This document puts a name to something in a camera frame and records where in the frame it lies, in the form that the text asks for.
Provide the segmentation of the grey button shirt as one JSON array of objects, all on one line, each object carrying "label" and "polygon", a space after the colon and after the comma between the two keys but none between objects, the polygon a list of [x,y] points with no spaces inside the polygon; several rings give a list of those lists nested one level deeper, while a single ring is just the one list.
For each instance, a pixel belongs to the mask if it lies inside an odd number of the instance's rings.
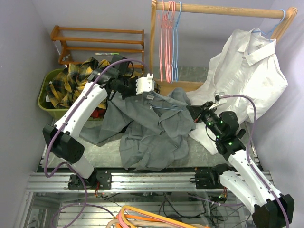
[{"label": "grey button shirt", "polygon": [[[176,106],[184,111],[153,109],[152,105]],[[167,96],[149,92],[122,99],[121,94],[115,94],[107,103],[101,126],[83,127],[80,136],[97,145],[119,134],[124,124],[133,121],[120,139],[122,166],[160,171],[189,154],[187,138],[195,123],[187,105],[190,100],[182,88],[175,88]]]}]

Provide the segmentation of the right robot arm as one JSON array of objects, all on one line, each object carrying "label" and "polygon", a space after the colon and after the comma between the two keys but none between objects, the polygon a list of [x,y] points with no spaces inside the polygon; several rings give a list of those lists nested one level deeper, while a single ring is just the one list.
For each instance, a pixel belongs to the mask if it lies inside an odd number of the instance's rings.
[{"label": "right robot arm", "polygon": [[217,165],[209,182],[215,188],[228,188],[250,211],[258,228],[288,228],[293,219],[295,201],[282,194],[251,159],[241,137],[237,115],[224,111],[216,115],[213,102],[202,106],[188,105],[195,123],[203,122],[215,135],[215,145],[229,164]]}]

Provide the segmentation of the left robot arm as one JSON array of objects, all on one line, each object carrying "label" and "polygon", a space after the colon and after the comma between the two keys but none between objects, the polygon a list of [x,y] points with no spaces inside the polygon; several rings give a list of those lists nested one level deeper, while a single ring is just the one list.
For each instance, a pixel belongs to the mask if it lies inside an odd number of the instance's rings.
[{"label": "left robot arm", "polygon": [[66,165],[80,183],[87,189],[97,183],[97,171],[84,155],[85,148],[77,140],[86,121],[97,106],[108,98],[112,92],[123,97],[140,95],[154,89],[153,74],[127,76],[128,67],[135,59],[114,55],[111,64],[105,68],[96,68],[88,76],[84,89],[68,111],[55,122],[46,125],[43,135],[47,145],[45,154],[44,174],[51,178],[58,167],[48,172],[49,155],[52,153],[60,158],[60,166]]}]

